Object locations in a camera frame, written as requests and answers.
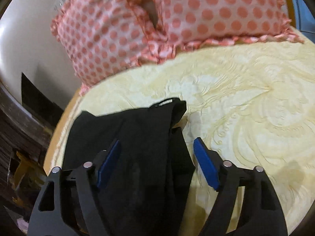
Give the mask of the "blue glass window wooden frame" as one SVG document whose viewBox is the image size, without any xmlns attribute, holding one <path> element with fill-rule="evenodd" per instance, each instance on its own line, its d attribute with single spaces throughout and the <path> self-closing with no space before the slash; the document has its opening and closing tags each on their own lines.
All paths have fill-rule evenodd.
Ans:
<svg viewBox="0 0 315 236">
<path fill-rule="evenodd" d="M 295 28 L 314 42 L 314 0 L 290 0 L 294 10 Z"/>
</svg>

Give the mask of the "cream embossed bedspread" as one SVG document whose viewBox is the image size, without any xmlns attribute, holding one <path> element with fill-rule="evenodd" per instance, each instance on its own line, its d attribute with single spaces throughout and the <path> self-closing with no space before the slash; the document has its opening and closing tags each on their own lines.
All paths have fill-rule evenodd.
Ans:
<svg viewBox="0 0 315 236">
<path fill-rule="evenodd" d="M 48 148 L 44 169 L 64 160 L 75 118 L 147 107 L 178 97 L 188 146 L 196 137 L 243 168 L 262 166 L 290 235 L 314 227 L 314 43 L 267 42 L 204 47 L 162 65 L 145 65 L 75 94 Z"/>
</svg>

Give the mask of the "pink polka dot pillow right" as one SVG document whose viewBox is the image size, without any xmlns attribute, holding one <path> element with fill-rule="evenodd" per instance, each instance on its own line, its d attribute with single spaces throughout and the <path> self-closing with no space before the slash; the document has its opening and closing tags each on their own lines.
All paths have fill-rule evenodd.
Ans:
<svg viewBox="0 0 315 236">
<path fill-rule="evenodd" d="M 144 0 L 128 0 L 139 9 Z M 141 18 L 148 49 L 158 60 L 173 58 L 177 50 L 236 42 L 300 42 L 283 12 L 284 0 L 151 0 L 157 22 Z"/>
</svg>

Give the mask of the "dark wooden furniture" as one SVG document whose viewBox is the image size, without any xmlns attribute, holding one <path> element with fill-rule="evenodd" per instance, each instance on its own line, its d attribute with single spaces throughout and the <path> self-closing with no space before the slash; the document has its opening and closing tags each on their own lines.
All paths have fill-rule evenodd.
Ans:
<svg viewBox="0 0 315 236">
<path fill-rule="evenodd" d="M 1 85 L 1 228 L 23 235 L 46 179 L 44 158 L 52 133 Z"/>
</svg>

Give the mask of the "black pants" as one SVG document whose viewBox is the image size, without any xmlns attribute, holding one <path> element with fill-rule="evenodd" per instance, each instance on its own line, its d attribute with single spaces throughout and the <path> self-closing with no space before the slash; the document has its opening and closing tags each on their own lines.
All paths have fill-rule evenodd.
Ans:
<svg viewBox="0 0 315 236">
<path fill-rule="evenodd" d="M 177 126 L 186 102 L 169 98 L 104 116 L 83 111 L 71 127 L 63 168 L 91 161 L 115 140 L 121 155 L 98 192 L 111 235 L 177 235 L 195 170 Z"/>
</svg>

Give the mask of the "pink polka dot pillow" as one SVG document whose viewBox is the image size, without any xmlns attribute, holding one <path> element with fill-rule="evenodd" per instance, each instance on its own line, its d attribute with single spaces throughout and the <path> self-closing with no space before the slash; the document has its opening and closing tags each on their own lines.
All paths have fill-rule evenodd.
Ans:
<svg viewBox="0 0 315 236">
<path fill-rule="evenodd" d="M 81 80 L 80 94 L 106 78 L 159 62 L 143 0 L 66 0 L 51 22 Z"/>
<path fill-rule="evenodd" d="M 128 0 L 139 9 L 144 0 Z M 173 58 L 177 50 L 236 42 L 300 42 L 283 12 L 284 0 L 151 0 L 157 22 L 141 18 L 148 49 L 158 60 Z"/>
</svg>

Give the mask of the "pink polka dot pillow left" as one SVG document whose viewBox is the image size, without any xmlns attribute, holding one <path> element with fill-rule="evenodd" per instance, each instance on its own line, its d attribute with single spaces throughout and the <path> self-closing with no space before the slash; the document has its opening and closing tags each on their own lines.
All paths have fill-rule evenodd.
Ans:
<svg viewBox="0 0 315 236">
<path fill-rule="evenodd" d="M 80 94 L 106 78 L 159 62 L 143 0 L 66 0 L 51 22 L 81 80 Z"/>
</svg>

